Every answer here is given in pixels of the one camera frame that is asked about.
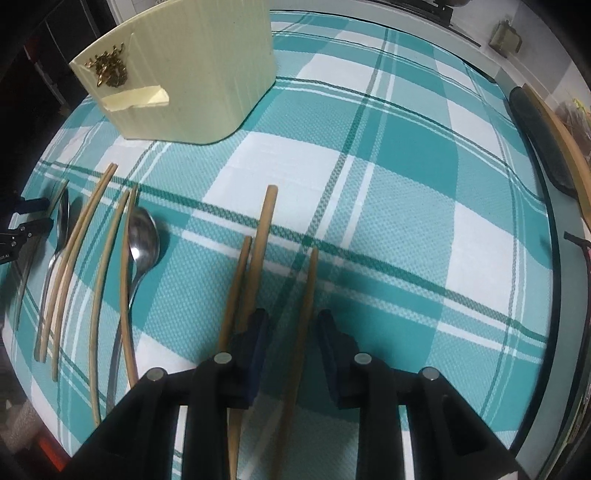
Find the teal checked tablecloth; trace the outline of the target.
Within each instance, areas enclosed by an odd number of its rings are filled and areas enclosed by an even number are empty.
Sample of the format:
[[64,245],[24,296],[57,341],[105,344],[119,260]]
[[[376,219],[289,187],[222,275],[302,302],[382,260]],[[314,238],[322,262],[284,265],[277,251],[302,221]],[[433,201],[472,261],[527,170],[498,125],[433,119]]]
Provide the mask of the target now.
[[161,257],[131,313],[138,369],[175,372],[211,356],[245,236],[266,189],[279,193],[257,305],[273,334],[242,421],[238,473],[265,479],[311,250],[315,308],[394,368],[439,369],[505,445],[514,442],[549,339],[549,212],[501,88],[415,36],[345,17],[275,11],[276,83],[242,127],[212,145],[123,138],[85,99],[29,177],[27,197],[66,183],[84,201],[116,172],[81,246],[59,365],[34,358],[40,245],[24,295],[1,270],[3,338],[35,410],[68,453],[92,433],[90,315],[120,195],[161,228]]

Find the cream utensil holder box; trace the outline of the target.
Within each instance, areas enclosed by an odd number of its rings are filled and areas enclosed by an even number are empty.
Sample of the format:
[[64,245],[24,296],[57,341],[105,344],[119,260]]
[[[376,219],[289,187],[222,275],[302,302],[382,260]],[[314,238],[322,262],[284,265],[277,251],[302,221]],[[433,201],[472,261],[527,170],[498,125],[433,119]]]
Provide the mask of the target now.
[[266,1],[165,1],[89,45],[70,67],[129,140],[211,144],[276,82]]

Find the wooden cutting board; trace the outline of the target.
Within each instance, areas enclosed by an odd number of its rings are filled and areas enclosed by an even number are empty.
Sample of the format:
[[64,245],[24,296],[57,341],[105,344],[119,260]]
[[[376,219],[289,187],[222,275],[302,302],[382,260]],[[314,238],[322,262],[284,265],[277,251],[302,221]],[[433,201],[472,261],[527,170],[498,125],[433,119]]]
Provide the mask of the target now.
[[590,227],[590,168],[574,138],[559,117],[528,84],[523,85],[523,90],[542,115],[553,138],[557,141],[574,184],[581,216],[587,227]]

